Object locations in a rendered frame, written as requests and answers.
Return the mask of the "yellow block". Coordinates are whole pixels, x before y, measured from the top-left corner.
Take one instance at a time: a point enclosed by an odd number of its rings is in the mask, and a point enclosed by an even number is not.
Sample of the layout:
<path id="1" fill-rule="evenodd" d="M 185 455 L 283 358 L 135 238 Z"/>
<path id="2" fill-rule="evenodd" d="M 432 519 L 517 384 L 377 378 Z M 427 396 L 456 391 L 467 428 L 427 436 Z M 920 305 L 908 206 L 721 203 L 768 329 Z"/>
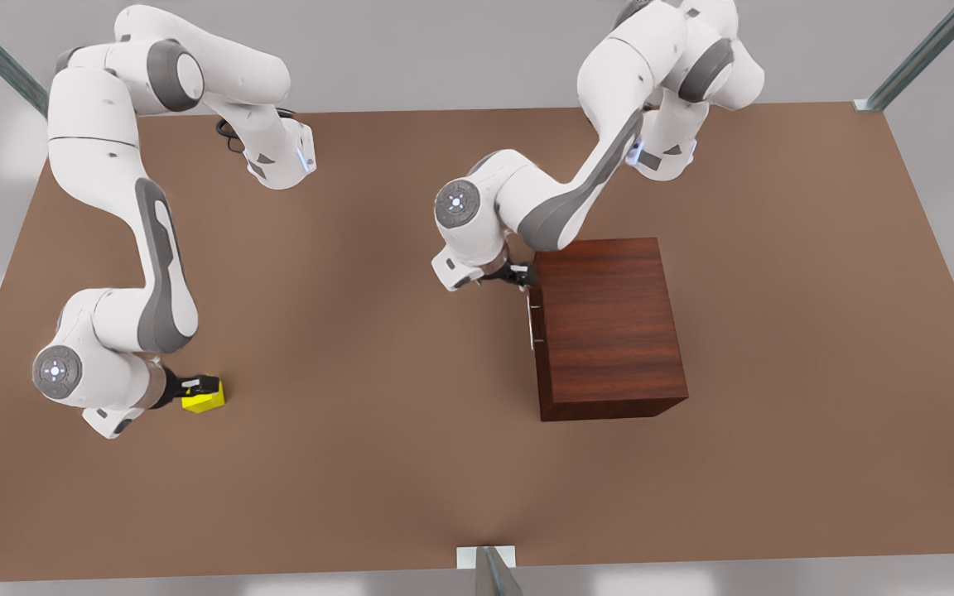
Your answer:
<path id="1" fill-rule="evenodd" d="M 215 376 L 197 376 L 181 383 L 181 406 L 190 412 L 204 412 L 224 406 L 224 386 Z"/>

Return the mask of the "dark wooden drawer cabinet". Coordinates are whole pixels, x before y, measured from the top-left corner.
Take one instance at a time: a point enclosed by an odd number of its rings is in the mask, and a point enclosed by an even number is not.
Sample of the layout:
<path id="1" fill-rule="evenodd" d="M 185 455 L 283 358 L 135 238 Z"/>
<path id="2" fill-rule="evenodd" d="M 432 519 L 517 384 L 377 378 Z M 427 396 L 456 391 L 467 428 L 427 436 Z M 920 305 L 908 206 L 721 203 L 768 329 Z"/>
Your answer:
<path id="1" fill-rule="evenodd" d="M 539 252 L 528 290 L 542 421 L 657 416 L 689 396 L 656 238 Z"/>

